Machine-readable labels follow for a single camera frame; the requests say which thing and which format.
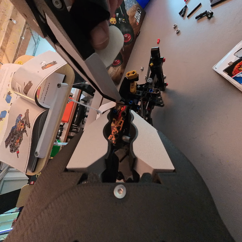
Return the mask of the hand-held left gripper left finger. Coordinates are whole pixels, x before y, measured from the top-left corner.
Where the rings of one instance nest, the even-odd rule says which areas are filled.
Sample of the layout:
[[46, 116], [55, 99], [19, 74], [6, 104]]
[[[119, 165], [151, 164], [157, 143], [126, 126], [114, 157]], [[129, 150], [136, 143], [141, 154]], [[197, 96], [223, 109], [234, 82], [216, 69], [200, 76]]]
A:
[[103, 173], [106, 169], [105, 156], [108, 152], [108, 141], [103, 131], [108, 121], [110, 110], [92, 122], [84, 132], [68, 162], [68, 171], [84, 173]]

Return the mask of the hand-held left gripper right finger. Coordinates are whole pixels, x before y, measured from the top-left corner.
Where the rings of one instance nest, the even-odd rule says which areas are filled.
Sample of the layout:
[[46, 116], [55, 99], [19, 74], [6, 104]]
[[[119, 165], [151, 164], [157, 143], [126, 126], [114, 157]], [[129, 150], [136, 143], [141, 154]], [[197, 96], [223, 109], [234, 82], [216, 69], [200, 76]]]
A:
[[144, 173], [154, 176], [160, 172], [175, 170], [157, 130], [131, 110], [136, 135], [132, 143], [135, 155], [134, 170], [141, 177]]

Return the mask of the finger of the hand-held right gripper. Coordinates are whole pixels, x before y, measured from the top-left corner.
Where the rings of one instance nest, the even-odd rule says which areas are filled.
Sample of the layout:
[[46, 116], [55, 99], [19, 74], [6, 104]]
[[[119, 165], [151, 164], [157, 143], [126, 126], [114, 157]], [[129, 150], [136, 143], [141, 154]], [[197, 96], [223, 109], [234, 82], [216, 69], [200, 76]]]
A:
[[124, 104], [115, 84], [109, 76], [105, 65], [97, 53], [92, 53], [86, 60], [72, 47], [69, 54], [60, 44], [56, 44], [56, 51], [71, 65], [75, 71], [85, 77], [98, 93], [110, 101]]
[[80, 30], [74, 29], [74, 23], [65, 30], [54, 15], [45, 14], [47, 25], [57, 39], [57, 52], [79, 74], [83, 74], [92, 86], [106, 99], [117, 103], [122, 98], [108, 74], [100, 55], [95, 52]]

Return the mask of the brick-built toy truck model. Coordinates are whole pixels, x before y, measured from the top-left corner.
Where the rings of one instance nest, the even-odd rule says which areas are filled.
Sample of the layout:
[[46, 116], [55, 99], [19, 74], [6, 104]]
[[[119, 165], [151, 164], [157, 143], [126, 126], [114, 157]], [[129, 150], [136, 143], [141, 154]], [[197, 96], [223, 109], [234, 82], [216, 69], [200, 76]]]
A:
[[163, 107], [161, 93], [168, 83], [164, 81], [162, 65], [165, 58], [161, 56], [159, 47], [151, 48], [149, 67], [144, 84], [138, 84], [139, 75], [136, 71], [129, 71], [123, 79], [119, 94], [124, 104], [116, 103], [108, 114], [108, 123], [104, 127], [104, 137], [108, 141], [106, 155], [106, 169], [101, 174], [105, 183], [123, 180], [132, 183], [139, 182], [140, 176], [134, 170], [135, 155], [132, 143], [136, 135], [135, 127], [131, 123], [131, 110], [153, 126], [151, 112], [155, 106]]

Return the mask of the person's right hand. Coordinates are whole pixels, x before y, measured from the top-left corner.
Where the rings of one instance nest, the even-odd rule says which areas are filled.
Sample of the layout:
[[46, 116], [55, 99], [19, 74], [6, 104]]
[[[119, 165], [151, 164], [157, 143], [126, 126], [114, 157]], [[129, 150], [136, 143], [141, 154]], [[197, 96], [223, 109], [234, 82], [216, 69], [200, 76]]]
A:
[[[106, 0], [110, 15], [121, 5], [122, 0]], [[90, 31], [90, 42], [95, 50], [105, 49], [109, 43], [109, 24], [104, 20]]]

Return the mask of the printed paper sheet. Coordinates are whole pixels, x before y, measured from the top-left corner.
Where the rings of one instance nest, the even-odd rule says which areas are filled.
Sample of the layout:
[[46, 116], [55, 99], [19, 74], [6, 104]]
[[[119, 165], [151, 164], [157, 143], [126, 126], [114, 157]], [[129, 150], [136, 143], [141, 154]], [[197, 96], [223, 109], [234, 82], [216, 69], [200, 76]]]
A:
[[36, 104], [42, 108], [50, 108], [55, 97], [57, 84], [62, 83], [64, 79], [64, 74], [54, 72], [49, 75], [37, 89]]

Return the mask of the green box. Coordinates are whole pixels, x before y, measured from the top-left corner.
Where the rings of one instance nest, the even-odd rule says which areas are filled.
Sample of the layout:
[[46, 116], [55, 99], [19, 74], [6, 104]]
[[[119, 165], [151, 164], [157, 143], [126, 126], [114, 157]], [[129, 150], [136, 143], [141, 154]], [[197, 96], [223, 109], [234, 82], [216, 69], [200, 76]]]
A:
[[65, 146], [67, 143], [60, 142], [60, 140], [55, 139], [51, 153], [50, 153], [50, 159], [52, 159], [62, 148], [62, 146]]

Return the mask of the orange box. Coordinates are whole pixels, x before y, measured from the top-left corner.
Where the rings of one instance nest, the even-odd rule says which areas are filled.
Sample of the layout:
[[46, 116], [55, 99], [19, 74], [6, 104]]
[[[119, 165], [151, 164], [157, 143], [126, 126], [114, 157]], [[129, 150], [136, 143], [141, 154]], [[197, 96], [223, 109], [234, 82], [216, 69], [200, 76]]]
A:
[[66, 104], [65, 111], [63, 113], [63, 117], [61, 120], [62, 123], [68, 123], [71, 116], [73, 105], [74, 105], [74, 102], [72, 101]]

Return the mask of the toy truck set box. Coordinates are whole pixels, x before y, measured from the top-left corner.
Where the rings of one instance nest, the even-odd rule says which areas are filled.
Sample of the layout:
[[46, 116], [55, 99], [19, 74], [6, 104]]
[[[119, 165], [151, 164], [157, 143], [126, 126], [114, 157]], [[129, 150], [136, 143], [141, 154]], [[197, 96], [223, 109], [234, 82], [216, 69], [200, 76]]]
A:
[[119, 84], [122, 79], [145, 14], [146, 12], [137, 1], [124, 0], [109, 20], [109, 26], [117, 27], [124, 37], [123, 47], [108, 69], [109, 75], [116, 84]]

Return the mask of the instruction booklet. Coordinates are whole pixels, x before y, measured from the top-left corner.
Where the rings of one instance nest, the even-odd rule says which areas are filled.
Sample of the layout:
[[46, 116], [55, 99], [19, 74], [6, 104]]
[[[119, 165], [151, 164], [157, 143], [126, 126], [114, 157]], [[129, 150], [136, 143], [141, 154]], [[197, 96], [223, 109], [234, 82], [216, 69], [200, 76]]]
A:
[[[22, 173], [33, 170], [37, 158], [45, 157], [48, 148], [42, 140], [51, 136], [43, 132], [50, 108], [36, 104], [37, 89], [64, 65], [65, 60], [57, 52], [47, 51], [23, 65], [9, 63], [1, 67], [0, 159]], [[55, 96], [62, 93], [56, 89]]]

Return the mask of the sticker sheet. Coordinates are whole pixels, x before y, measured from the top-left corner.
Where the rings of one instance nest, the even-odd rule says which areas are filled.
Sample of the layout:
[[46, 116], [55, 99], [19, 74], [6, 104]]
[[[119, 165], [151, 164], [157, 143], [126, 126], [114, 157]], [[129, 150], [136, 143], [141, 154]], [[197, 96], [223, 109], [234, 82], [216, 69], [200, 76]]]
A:
[[242, 41], [240, 41], [213, 70], [242, 91]]

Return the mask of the scattered small brick pieces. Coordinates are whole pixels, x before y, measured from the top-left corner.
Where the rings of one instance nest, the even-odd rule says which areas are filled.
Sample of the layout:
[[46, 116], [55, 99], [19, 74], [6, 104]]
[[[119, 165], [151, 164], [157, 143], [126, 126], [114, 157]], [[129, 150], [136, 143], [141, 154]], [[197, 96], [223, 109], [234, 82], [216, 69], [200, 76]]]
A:
[[223, 31], [227, 21], [234, 21], [233, 15], [241, 10], [241, 1], [222, 1], [211, 7], [210, 1], [155, 1], [153, 2], [156, 24], [161, 32], [161, 43], [182, 43], [191, 45], [213, 39]]

